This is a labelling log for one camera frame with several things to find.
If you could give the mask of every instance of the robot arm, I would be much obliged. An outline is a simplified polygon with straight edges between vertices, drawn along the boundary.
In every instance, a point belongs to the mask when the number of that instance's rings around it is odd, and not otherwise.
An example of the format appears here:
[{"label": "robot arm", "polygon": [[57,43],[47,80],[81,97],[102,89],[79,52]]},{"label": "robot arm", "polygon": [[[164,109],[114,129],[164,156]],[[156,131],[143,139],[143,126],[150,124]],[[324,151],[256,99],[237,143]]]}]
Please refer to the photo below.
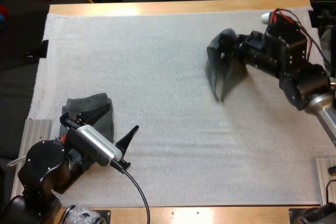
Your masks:
[{"label": "robot arm", "polygon": [[82,112],[76,119],[65,113],[60,121],[69,129],[67,135],[30,148],[18,173],[23,195],[10,201],[0,216],[1,224],[53,224],[61,203],[52,191],[63,194],[95,162],[101,166],[110,164],[119,171],[130,166],[123,157],[139,127],[114,145],[90,125],[109,110],[107,104]]},{"label": "robot arm", "polygon": [[251,65],[278,78],[289,103],[317,116],[336,147],[334,91],[323,66],[308,61],[307,31],[288,16],[272,16],[276,21],[269,20],[264,34],[236,35],[226,29],[207,47],[206,72],[214,97],[224,101],[230,85],[243,79],[245,65]]}]

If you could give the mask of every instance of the wooden board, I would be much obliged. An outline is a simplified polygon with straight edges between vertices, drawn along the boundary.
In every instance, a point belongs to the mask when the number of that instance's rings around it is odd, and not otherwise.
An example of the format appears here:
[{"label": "wooden board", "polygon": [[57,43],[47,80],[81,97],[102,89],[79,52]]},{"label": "wooden board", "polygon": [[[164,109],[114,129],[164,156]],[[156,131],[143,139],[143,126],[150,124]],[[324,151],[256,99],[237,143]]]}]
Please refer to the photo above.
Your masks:
[{"label": "wooden board", "polygon": [[[289,208],[304,207],[152,207],[152,224],[288,224]],[[146,224],[144,208],[106,208],[112,224]],[[58,223],[64,209],[59,213]]]},{"label": "wooden board", "polygon": [[49,12],[74,16],[132,16],[174,13],[262,10],[310,6],[309,0],[215,0],[188,2],[51,5]]},{"label": "wooden board", "polygon": [[[104,3],[51,5],[50,13],[73,16],[133,16],[177,13],[261,10],[309,6],[309,0],[219,0],[155,3]],[[153,207],[153,224],[288,224],[288,206],[248,207]],[[144,208],[111,208],[112,223],[146,223]],[[60,211],[58,223],[64,209]]]}]

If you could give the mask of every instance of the silver metal cylinder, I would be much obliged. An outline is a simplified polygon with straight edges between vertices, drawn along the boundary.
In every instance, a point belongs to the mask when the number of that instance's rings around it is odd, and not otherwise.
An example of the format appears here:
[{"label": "silver metal cylinder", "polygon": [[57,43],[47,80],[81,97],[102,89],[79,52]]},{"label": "silver metal cylinder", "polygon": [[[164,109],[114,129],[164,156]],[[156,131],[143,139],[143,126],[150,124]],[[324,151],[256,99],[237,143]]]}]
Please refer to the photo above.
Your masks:
[{"label": "silver metal cylinder", "polygon": [[309,102],[305,111],[315,115],[336,147],[336,110],[333,108],[333,95],[325,93]]}]

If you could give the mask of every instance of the white towel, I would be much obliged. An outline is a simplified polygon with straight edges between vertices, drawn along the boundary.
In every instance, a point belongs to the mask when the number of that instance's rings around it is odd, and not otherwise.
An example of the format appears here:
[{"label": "white towel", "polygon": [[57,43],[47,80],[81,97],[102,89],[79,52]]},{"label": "white towel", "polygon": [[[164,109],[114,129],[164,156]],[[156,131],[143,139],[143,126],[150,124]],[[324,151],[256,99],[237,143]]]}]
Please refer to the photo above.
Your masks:
[{"label": "white towel", "polygon": [[[318,39],[307,9],[293,11]],[[150,206],[317,204],[313,158],[336,154],[318,120],[290,105],[277,79],[252,67],[225,104],[215,101],[205,75],[211,40],[230,27],[264,32],[264,12],[49,14],[48,56],[29,117],[53,119],[57,136],[68,98],[107,93],[114,139],[140,126],[125,159]],[[315,49],[311,61],[322,63]],[[143,206],[125,176],[98,165],[60,199],[65,206]]]}]

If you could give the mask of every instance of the dark gray towel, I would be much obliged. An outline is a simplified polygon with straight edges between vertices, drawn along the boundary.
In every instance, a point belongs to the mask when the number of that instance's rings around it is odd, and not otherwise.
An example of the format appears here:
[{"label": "dark gray towel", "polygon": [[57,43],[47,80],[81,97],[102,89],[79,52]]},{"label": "dark gray towel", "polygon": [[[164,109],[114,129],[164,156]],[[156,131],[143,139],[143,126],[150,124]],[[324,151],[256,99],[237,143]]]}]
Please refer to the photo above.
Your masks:
[{"label": "dark gray towel", "polygon": [[[75,119],[78,113],[97,109],[107,103],[111,105],[111,109],[101,119],[99,119],[93,127],[113,143],[114,127],[112,119],[112,101],[105,93],[95,94],[90,97],[80,99],[68,99],[67,104],[62,108],[62,114],[69,112],[69,115]],[[66,133],[67,129],[61,125],[59,135],[63,136]]]}]

